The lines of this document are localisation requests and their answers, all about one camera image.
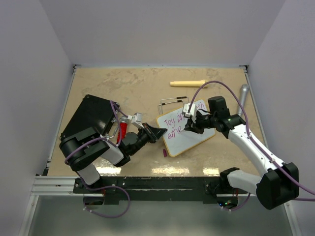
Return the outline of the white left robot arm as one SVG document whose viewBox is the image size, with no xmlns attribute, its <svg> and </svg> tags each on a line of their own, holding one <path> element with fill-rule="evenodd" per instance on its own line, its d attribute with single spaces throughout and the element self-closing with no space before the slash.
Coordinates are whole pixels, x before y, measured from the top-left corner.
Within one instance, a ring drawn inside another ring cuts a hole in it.
<svg viewBox="0 0 315 236">
<path fill-rule="evenodd" d="M 59 147 L 65 156 L 65 164 L 85 182 L 84 186 L 91 193 L 102 187 L 100 174 L 93 162 L 99 157 L 109 161 L 115 167 L 121 167 L 130 161 L 145 144 L 154 144 L 167 131 L 142 124 L 137 133 L 128 132 L 120 143 L 114 144 L 103 137 L 93 127 L 80 131 L 61 141 Z"/>
</svg>

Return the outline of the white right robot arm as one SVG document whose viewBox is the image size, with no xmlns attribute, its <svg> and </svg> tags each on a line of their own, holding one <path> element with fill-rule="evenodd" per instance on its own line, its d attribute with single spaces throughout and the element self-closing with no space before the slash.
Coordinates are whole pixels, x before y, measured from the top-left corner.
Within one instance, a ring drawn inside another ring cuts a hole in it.
<svg viewBox="0 0 315 236">
<path fill-rule="evenodd" d="M 271 152 L 256 136 L 246 130 L 246 122 L 239 115 L 231 115 L 222 96 L 208 99 L 210 110 L 198 111 L 195 104 L 183 107 L 187 118 L 185 131 L 203 134 L 205 129 L 214 128 L 235 144 L 253 163 L 258 175 L 230 168 L 220 173 L 219 188 L 231 193 L 235 188 L 255 194 L 266 209 L 274 209 L 299 196 L 299 171 L 293 163 L 284 163 L 278 157 L 267 156 Z"/>
</svg>

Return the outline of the yellow framed whiteboard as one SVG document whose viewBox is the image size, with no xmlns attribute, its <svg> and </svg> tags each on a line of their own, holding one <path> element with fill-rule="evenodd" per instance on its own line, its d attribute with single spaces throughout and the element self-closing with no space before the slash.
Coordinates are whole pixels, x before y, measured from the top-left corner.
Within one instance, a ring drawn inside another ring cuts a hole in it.
<svg viewBox="0 0 315 236">
<path fill-rule="evenodd" d="M 215 136 L 215 129 L 206 129 L 203 134 L 196 134 L 190 131 L 183 131 L 187 118 L 182 115 L 182 108 L 178 108 L 169 112 L 164 112 L 156 118 L 158 127 L 167 128 L 167 132 L 163 135 L 166 150 L 171 157 L 201 144 L 202 142 Z"/>
</svg>

